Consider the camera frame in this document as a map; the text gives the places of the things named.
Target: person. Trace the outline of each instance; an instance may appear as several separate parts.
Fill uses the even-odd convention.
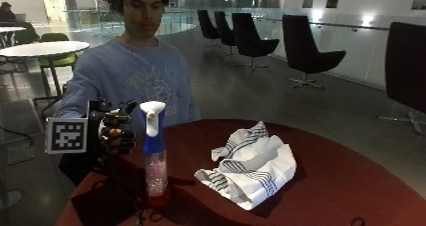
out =
[[[169,0],[108,0],[108,3],[124,17],[124,33],[78,57],[55,117],[84,117],[88,101],[102,98],[110,102],[112,108],[118,108],[120,103],[129,100],[138,104],[164,102],[164,127],[198,120],[186,60],[177,48],[154,36]],[[138,107],[130,118],[130,130],[136,135],[144,135]],[[85,159],[72,159],[64,154],[60,169],[65,174],[67,170],[73,171],[78,167],[77,160]],[[72,179],[74,184],[86,173]]]
[[[0,27],[11,27],[13,26],[13,22],[16,22],[16,15],[11,10],[12,5],[8,2],[3,2],[0,6]],[[12,45],[12,35],[13,32],[4,33],[7,39],[7,45]]]

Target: spray bottle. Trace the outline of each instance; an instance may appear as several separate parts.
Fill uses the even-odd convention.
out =
[[[162,139],[165,103],[150,101],[141,103],[140,108],[146,123],[144,154],[148,205],[160,206],[166,201],[168,186],[166,149]]]

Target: hand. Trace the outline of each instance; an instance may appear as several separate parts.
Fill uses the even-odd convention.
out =
[[[120,129],[121,124],[129,124],[130,117],[122,111],[105,114],[98,126],[98,138],[109,154],[129,154],[136,147],[136,134],[133,131]]]
[[[130,123],[129,114],[136,106],[137,102],[130,100],[120,103],[120,109],[110,111],[110,103],[104,99],[89,101],[90,132],[96,133],[93,140],[100,142],[100,150],[104,154],[128,154],[136,146],[136,134],[120,129],[122,124]]]

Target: white towel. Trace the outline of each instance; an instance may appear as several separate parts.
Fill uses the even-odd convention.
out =
[[[218,168],[200,169],[194,176],[245,210],[274,195],[294,176],[290,147],[277,136],[269,138],[262,121],[250,129],[238,129],[226,146],[212,150],[212,160],[221,157]]]

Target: green chair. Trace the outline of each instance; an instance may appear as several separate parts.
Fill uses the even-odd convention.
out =
[[[69,41],[69,38],[65,34],[63,33],[47,33],[41,35],[40,42],[55,42],[55,41]],[[67,67],[71,66],[72,70],[74,69],[74,64],[77,61],[77,54],[63,54],[51,57],[53,60],[53,67]],[[39,58],[39,64],[40,64],[40,71],[41,71],[41,77],[43,77],[43,84],[44,84],[44,90],[47,96],[51,96],[51,87],[49,87],[49,82],[48,82],[48,77],[45,75],[45,69],[51,68],[49,60],[45,57]]]

